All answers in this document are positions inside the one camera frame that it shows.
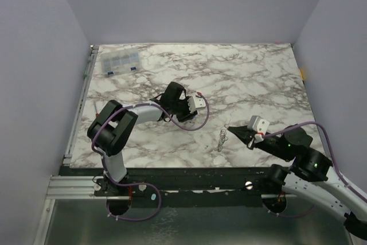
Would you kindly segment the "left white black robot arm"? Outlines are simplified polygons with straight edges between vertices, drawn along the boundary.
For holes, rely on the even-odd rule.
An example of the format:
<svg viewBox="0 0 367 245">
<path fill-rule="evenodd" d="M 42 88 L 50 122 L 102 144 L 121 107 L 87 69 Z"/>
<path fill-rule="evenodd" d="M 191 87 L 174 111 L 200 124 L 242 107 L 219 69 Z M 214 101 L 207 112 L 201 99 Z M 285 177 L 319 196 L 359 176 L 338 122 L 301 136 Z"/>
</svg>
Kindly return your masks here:
<svg viewBox="0 0 367 245">
<path fill-rule="evenodd" d="M 108 179 L 107 189 L 112 195 L 120 196 L 127 188 L 122 150 L 134 127 L 165 119 L 176 125 L 191 120 L 203 106 L 198 98 L 198 95 L 187 95 L 182 85 L 172 81 L 164 93 L 143 103 L 123 105 L 115 100 L 107 102 L 89 126 L 87 137 L 92 142 L 92 150 L 101 156 L 104 177 Z"/>
</svg>

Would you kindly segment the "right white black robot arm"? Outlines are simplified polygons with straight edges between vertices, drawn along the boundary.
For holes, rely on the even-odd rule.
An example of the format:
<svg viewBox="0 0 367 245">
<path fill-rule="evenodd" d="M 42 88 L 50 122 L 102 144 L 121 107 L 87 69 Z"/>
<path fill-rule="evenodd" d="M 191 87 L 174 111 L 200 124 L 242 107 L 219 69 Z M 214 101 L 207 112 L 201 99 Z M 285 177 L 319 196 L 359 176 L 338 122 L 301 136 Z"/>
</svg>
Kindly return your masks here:
<svg viewBox="0 0 367 245">
<path fill-rule="evenodd" d="M 292 162 L 289 168 L 271 165 L 263 180 L 268 193 L 281 190 L 308 200 L 341 219 L 350 234 L 366 239 L 366 192 L 338 170 L 333 156 L 311 147 L 313 139 L 301 125 L 265 134 L 249 126 L 230 126 L 228 131 L 251 150 L 257 148 Z"/>
</svg>

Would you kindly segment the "clear plastic compartment box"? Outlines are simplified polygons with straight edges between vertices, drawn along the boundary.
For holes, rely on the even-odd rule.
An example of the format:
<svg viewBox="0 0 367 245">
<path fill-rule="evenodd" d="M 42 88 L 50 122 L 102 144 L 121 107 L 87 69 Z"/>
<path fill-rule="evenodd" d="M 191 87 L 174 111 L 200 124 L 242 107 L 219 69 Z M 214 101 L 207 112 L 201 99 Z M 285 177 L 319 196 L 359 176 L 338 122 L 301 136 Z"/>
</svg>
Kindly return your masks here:
<svg viewBox="0 0 367 245">
<path fill-rule="evenodd" d="M 139 51 L 135 48 L 102 53 L 101 70 L 106 77 L 139 72 L 142 69 Z"/>
</svg>

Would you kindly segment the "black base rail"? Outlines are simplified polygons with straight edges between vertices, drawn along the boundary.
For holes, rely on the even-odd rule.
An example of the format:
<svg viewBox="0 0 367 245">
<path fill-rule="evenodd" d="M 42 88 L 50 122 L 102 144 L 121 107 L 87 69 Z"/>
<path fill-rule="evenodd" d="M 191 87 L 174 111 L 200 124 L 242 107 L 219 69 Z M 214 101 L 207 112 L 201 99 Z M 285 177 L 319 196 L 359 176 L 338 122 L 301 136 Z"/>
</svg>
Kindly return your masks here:
<svg viewBox="0 0 367 245">
<path fill-rule="evenodd" d="M 117 186 L 106 177 L 95 184 L 94 195 L 109 202 L 154 208 L 157 191 L 162 207 L 261 207 L 265 198 L 276 198 L 281 184 L 274 176 L 284 168 L 131 168 Z"/>
</svg>

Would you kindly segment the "blue red handled screwdriver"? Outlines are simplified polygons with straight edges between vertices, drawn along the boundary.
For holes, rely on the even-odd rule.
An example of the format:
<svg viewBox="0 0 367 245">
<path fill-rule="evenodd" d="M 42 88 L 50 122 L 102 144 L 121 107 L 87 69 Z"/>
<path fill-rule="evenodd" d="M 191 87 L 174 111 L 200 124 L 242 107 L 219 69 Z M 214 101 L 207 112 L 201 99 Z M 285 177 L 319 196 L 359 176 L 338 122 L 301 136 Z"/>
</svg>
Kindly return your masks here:
<svg viewBox="0 0 367 245">
<path fill-rule="evenodd" d="M 94 107 L 94 110 L 95 110 L 95 117 L 97 118 L 99 116 L 99 110 L 98 110 L 98 107 L 97 107 L 97 103 L 95 101 L 93 101 L 93 107 Z"/>
</svg>

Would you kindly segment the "left aluminium side rail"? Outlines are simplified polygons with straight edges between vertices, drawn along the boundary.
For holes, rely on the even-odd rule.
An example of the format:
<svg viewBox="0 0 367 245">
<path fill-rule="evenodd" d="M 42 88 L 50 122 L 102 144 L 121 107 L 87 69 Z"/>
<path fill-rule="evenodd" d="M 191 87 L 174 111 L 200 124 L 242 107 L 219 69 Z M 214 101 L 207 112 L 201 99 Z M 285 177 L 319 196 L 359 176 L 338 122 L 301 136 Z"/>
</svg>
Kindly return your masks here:
<svg viewBox="0 0 367 245">
<path fill-rule="evenodd" d="M 83 73 L 83 85 L 81 87 L 81 94 L 80 94 L 79 101 L 77 104 L 77 109 L 76 109 L 75 117 L 73 120 L 71 134 L 69 136 L 68 143 L 66 145 L 63 159 L 70 160 L 72 158 L 73 145 L 77 137 L 79 124 L 81 121 L 81 116 L 83 114 L 83 108 L 85 105 L 85 97 L 89 89 L 91 75 L 92 75 L 92 72 L 93 72 L 93 69 L 96 63 L 98 51 L 99 51 L 98 45 L 91 45 L 91 52 L 87 59 L 87 65 Z"/>
</svg>

